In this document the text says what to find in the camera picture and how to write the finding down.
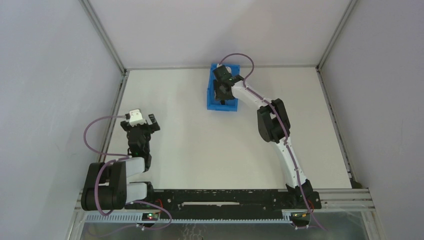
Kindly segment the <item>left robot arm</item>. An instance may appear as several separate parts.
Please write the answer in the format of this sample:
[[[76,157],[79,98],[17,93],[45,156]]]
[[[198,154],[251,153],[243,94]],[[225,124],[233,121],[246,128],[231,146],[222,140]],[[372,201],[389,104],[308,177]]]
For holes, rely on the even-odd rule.
[[[129,183],[127,179],[150,169],[150,141],[152,134],[161,128],[154,114],[148,117],[150,122],[138,110],[120,116],[120,126],[126,132],[127,153],[118,153],[118,159],[89,165],[81,195],[83,210],[108,216],[114,210],[123,209],[128,201],[147,197],[147,182]]]

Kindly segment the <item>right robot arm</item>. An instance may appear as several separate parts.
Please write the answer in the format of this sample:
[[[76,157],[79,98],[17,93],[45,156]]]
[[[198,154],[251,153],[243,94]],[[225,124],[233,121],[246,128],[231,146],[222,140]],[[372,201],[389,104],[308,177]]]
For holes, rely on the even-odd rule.
[[[245,78],[229,72],[229,68],[218,64],[212,70],[214,98],[221,104],[239,100],[256,110],[258,132],[261,138],[271,143],[280,160],[285,185],[297,202],[306,202],[313,193],[313,187],[301,169],[290,137],[290,121],[284,102],[271,100],[250,87]]]

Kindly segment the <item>blue plastic bin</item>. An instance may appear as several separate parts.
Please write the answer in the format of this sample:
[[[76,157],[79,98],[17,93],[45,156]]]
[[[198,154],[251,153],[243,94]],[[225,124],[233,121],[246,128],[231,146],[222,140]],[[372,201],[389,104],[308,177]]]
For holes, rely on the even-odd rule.
[[[218,63],[212,63],[209,71],[209,81],[207,88],[206,107],[208,110],[223,111],[223,112],[236,112],[238,110],[238,100],[236,105],[221,105],[221,101],[215,100],[214,80],[215,76],[213,70],[218,67]]]

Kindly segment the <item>small electronics board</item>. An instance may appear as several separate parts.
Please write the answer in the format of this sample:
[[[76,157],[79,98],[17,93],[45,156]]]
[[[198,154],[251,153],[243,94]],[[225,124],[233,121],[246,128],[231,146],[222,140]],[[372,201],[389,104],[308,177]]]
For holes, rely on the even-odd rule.
[[[148,212],[142,214],[142,221],[157,221],[160,218],[160,213],[158,212]]]

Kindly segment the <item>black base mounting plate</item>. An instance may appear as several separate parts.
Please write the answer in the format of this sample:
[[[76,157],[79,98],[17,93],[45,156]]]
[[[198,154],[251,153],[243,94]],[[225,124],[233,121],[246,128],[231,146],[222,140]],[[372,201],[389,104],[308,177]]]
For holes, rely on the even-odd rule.
[[[295,201],[286,189],[157,189],[148,193],[145,204],[125,206],[126,210],[152,210],[158,205],[172,215],[235,216],[253,212],[303,212],[322,208],[321,198],[314,191],[307,201]]]

